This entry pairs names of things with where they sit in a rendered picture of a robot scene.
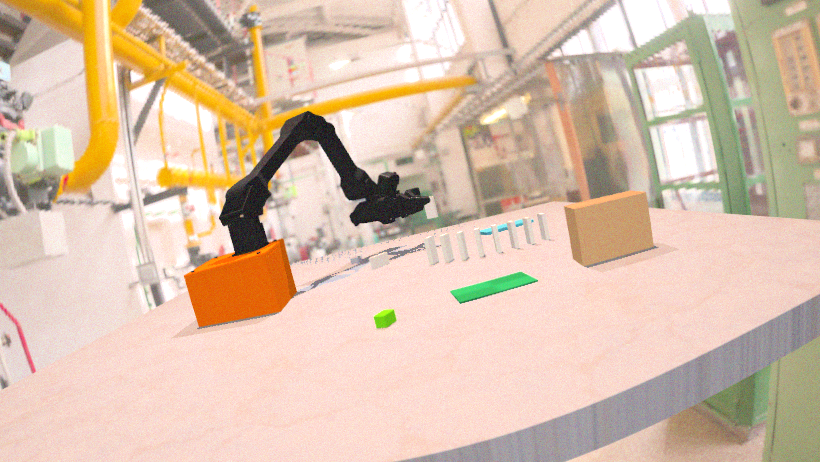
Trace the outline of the green domino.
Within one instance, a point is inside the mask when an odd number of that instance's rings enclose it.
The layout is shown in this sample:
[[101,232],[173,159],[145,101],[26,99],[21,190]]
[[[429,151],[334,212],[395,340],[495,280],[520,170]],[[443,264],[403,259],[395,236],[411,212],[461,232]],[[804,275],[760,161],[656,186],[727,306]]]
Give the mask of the green domino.
[[524,272],[516,272],[495,278],[494,280],[478,283],[475,285],[451,290],[450,293],[460,304],[496,295],[507,290],[525,286],[538,282],[534,277],[530,277]]

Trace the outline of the small green block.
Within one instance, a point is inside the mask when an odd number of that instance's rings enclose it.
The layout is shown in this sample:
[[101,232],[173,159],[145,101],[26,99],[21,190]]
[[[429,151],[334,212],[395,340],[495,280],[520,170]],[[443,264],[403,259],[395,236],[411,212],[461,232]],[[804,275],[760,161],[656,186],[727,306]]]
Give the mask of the small green block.
[[374,316],[374,321],[376,328],[387,328],[396,321],[394,309],[383,310]]

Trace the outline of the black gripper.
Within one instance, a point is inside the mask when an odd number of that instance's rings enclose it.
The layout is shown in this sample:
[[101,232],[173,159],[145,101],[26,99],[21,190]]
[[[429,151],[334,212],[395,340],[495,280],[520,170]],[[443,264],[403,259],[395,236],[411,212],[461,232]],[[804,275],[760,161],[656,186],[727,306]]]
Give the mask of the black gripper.
[[[373,199],[371,202],[371,212],[373,217],[382,224],[395,222],[398,217],[405,218],[410,214],[422,211],[424,205],[428,204],[431,196],[421,196],[418,187],[411,188],[405,193]],[[386,200],[388,199],[388,200]],[[392,218],[392,219],[391,219]]]

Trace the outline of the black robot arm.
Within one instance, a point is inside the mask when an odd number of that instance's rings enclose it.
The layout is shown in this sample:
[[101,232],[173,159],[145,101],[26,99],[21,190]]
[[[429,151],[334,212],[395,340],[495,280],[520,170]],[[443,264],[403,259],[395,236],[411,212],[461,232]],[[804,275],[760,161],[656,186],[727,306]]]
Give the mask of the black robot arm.
[[341,178],[341,190],[347,200],[365,198],[349,215],[355,226],[378,221],[371,212],[373,199],[400,193],[396,190],[399,184],[396,172],[379,174],[376,185],[365,170],[354,164],[333,123],[326,122],[324,117],[313,112],[303,112],[284,122],[276,143],[250,174],[226,192],[219,219],[223,227],[228,226],[235,252],[232,257],[260,250],[269,244],[263,223],[259,221],[259,215],[264,214],[265,202],[271,196],[268,183],[294,148],[304,140],[318,141],[321,145]]

